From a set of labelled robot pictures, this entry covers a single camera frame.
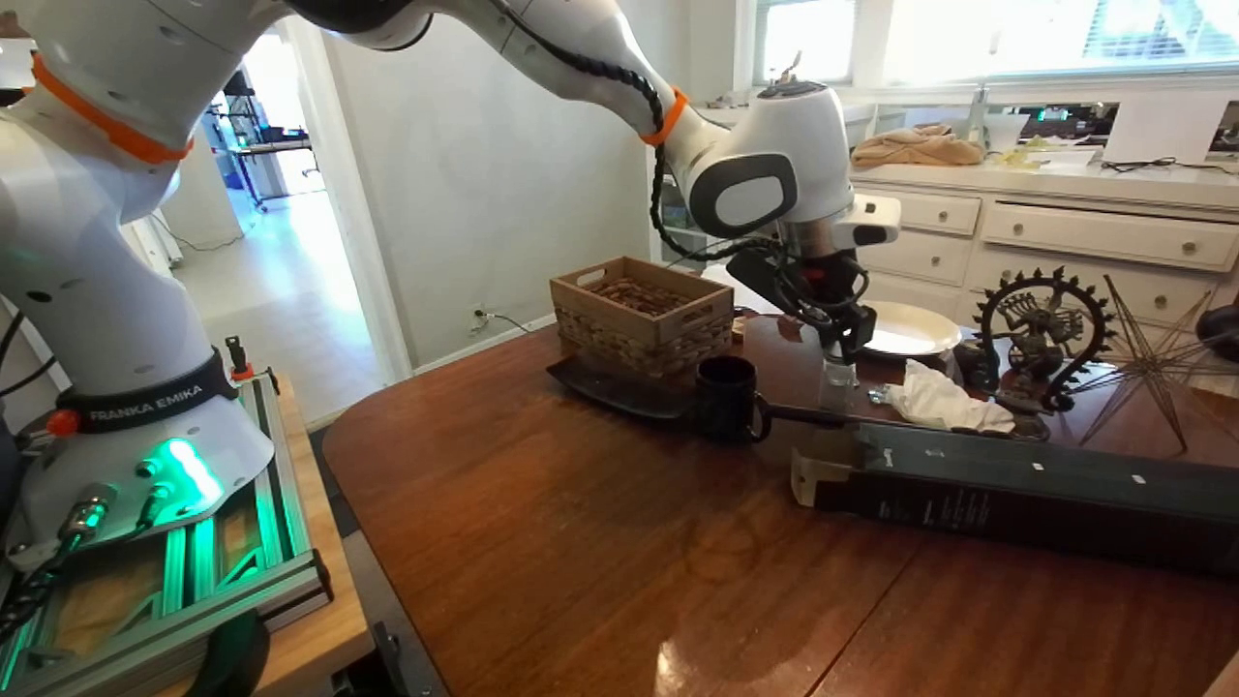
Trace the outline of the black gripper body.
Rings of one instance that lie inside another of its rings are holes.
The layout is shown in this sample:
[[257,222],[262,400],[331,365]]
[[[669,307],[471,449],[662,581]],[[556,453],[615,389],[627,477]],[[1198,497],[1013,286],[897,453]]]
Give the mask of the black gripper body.
[[869,289],[869,271],[852,253],[794,257],[775,244],[744,244],[727,271],[802,320],[844,320]]

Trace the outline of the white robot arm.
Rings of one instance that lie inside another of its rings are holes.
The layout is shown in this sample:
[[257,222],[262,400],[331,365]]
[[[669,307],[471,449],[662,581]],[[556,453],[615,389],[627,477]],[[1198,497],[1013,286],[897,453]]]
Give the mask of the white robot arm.
[[615,0],[4,0],[4,13],[32,40],[32,89],[0,116],[4,298],[70,377],[70,431],[17,482],[17,507],[44,526],[74,507],[178,526],[273,462],[191,294],[124,228],[167,200],[203,112],[287,16],[373,49],[462,19],[541,89],[615,112],[731,253],[766,226],[799,226],[817,259],[889,231],[856,205],[833,89],[791,80],[717,129],[642,56]]

